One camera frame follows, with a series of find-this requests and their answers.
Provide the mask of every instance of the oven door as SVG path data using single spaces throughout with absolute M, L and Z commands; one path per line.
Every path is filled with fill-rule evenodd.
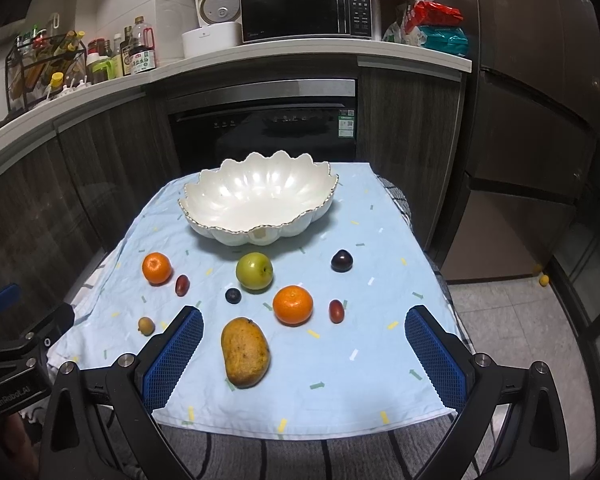
M 170 115 L 170 123 L 182 174 L 278 150 L 292 157 L 309 153 L 315 162 L 352 162 L 355 88 L 353 79 L 290 80 L 181 98 L 191 109 Z
M 349 35 L 348 0 L 240 0 L 246 42 Z

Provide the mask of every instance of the teal package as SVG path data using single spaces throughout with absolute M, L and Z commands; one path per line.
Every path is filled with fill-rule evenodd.
M 433 27 L 431 25 L 421 25 L 418 28 L 427 37 L 423 47 L 456 56 L 466 56 L 469 50 L 469 41 L 461 28 Z

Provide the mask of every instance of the kitchen counter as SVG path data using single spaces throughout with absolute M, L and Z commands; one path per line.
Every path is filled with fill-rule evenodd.
M 383 41 L 315 39 L 315 40 L 282 40 L 264 43 L 252 43 L 212 52 L 202 56 L 184 59 L 168 64 L 151 72 L 114 79 L 80 90 L 69 96 L 35 108 L 0 128 L 0 154 L 8 147 L 21 141 L 22 149 L 27 149 L 25 137 L 50 123 L 55 118 L 72 110 L 87 111 L 90 105 L 98 106 L 114 94 L 124 95 L 141 92 L 142 88 L 152 82 L 191 72 L 222 63 L 248 60 L 268 56 L 285 56 L 290 54 L 348 54 L 378 58 L 384 62 L 414 62 L 426 68 L 447 70 L 448 72 L 471 72 L 472 62 L 468 59 L 419 48 L 415 46 L 387 43 Z M 9 158 L 17 153 L 10 153 Z
M 471 67 L 459 57 L 377 41 L 274 41 L 100 83 L 21 115 L 0 128 L 0 289 L 10 282 L 22 288 L 22 303 L 0 314 L 0 339 L 71 301 L 151 197 L 184 175 L 180 157 L 188 155 L 178 151 L 174 125 L 199 92 L 355 79 L 352 156 L 405 194 L 414 235 L 426 248 Z

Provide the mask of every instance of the refrigerator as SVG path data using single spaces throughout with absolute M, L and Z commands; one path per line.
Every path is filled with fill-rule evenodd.
M 456 158 L 427 253 L 451 282 L 539 272 L 574 216 L 600 127 L 589 0 L 436 0 L 470 42 Z

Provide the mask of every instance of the red plastic bag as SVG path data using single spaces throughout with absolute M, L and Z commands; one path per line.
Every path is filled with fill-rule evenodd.
M 404 23 L 404 33 L 409 34 L 418 25 L 443 25 L 457 27 L 462 22 L 462 14 L 458 9 L 447 7 L 436 2 L 418 2 L 408 10 Z

